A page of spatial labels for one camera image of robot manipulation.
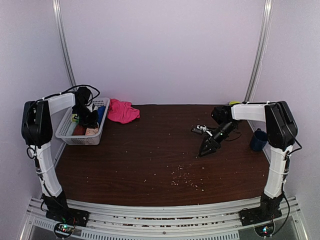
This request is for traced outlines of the orange bunny pattern towel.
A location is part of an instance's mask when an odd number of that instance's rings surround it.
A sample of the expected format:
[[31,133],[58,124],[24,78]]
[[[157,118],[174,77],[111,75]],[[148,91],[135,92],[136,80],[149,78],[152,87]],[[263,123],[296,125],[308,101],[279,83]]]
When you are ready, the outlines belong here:
[[93,136],[96,135],[99,132],[99,128],[87,128],[85,131],[85,135],[86,136]]

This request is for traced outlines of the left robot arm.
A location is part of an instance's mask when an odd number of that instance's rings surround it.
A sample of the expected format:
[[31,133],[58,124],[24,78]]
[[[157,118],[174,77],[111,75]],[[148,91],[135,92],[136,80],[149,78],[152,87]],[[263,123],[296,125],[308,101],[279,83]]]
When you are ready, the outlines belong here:
[[96,128],[98,112],[92,105],[98,95],[100,91],[97,88],[80,84],[38,100],[27,101],[23,107],[21,135],[27,145],[27,155],[34,161],[48,211],[61,222],[69,221],[75,213],[68,207],[52,160],[52,116],[71,108],[79,117],[80,125]]

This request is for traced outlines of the pink towel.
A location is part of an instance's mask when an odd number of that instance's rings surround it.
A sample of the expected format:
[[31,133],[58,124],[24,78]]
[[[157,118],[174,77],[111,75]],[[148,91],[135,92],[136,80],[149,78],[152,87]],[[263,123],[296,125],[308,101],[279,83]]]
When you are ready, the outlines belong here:
[[131,102],[112,98],[108,107],[107,118],[113,122],[128,124],[140,118],[140,110],[132,107]]

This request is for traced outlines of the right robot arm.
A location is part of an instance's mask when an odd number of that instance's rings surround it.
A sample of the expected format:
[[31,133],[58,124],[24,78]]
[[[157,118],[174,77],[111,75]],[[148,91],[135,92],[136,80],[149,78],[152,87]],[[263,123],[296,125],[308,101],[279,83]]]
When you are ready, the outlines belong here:
[[215,153],[241,121],[263,122],[266,126],[267,142],[270,145],[271,159],[260,206],[256,210],[259,220],[268,220],[279,209],[284,198],[284,185],[289,173],[289,160],[294,152],[298,127],[286,101],[243,102],[215,107],[211,117],[218,126],[210,128],[197,125],[193,132],[204,135],[198,156]]

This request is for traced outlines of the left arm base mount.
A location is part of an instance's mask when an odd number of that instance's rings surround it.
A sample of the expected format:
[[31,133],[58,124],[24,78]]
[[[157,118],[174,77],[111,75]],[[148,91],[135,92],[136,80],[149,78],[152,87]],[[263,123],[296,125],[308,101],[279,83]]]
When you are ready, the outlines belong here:
[[46,218],[62,222],[70,226],[86,227],[90,213],[85,210],[70,208],[69,211],[48,210],[45,214]]

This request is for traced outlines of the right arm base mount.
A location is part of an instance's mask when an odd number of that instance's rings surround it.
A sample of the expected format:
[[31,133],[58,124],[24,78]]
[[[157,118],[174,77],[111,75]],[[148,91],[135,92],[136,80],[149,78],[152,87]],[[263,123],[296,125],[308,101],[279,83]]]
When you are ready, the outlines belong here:
[[280,209],[277,209],[274,213],[267,214],[263,213],[260,207],[244,208],[239,212],[239,218],[243,227],[270,222],[281,216],[282,212]]

